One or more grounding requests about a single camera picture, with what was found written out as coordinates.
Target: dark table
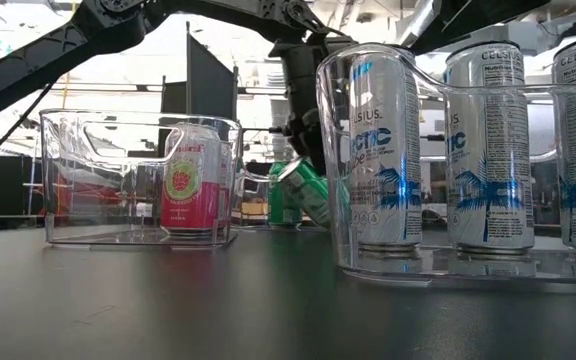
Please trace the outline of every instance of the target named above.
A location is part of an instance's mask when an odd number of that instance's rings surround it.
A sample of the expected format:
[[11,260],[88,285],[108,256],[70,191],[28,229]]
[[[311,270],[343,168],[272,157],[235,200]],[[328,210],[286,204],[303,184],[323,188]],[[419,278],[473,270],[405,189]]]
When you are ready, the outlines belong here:
[[576,359],[576,295],[366,283],[302,236],[90,251],[1,231],[0,359]]

